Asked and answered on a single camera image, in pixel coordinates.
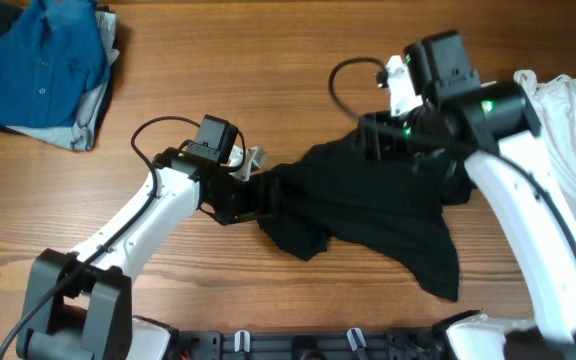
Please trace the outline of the black t-shirt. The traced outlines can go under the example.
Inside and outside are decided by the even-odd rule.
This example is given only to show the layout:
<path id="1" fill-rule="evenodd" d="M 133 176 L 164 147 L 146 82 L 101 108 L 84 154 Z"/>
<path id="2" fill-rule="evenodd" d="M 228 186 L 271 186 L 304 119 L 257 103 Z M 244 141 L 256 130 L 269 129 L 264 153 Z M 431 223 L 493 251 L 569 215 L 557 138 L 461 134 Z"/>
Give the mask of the black t-shirt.
<path id="1" fill-rule="evenodd" d="M 360 244 L 404 265 L 426 292 L 457 301 L 459 260 L 443 209 L 467 203 L 473 184 L 450 154 L 372 160 L 352 131 L 263 176 L 277 203 L 258 225 L 279 249 L 309 261 L 330 238 Z"/>

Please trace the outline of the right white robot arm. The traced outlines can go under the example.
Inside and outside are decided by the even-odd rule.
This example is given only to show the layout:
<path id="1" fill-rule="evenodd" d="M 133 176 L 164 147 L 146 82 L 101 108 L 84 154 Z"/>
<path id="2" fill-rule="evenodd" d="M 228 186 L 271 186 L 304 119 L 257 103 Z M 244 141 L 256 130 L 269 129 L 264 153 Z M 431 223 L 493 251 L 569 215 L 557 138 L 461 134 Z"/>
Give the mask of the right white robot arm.
<path id="1" fill-rule="evenodd" d="M 423 155 L 446 150 L 496 215 L 529 290 L 528 320 L 483 313 L 450 324 L 455 359 L 576 359 L 576 221 L 548 155 L 541 123 L 515 82 L 482 83 L 459 33 L 408 45 L 381 67 L 388 116 L 364 116 L 378 149 L 386 137 Z"/>

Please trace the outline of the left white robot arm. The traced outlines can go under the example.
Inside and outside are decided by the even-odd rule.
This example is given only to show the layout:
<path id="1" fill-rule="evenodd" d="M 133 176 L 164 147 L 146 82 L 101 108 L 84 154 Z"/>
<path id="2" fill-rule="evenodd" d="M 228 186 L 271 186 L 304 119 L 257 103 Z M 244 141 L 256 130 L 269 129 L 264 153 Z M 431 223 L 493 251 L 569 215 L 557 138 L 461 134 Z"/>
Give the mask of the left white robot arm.
<path id="1" fill-rule="evenodd" d="M 33 262 L 22 316 L 0 346 L 20 359 L 185 359 L 177 329 L 136 316 L 132 287 L 187 218 L 210 206 L 221 225 L 257 220 L 273 201 L 254 177 L 267 160 L 232 123 L 207 115 L 194 138 L 145 162 L 148 177 L 97 233 Z"/>

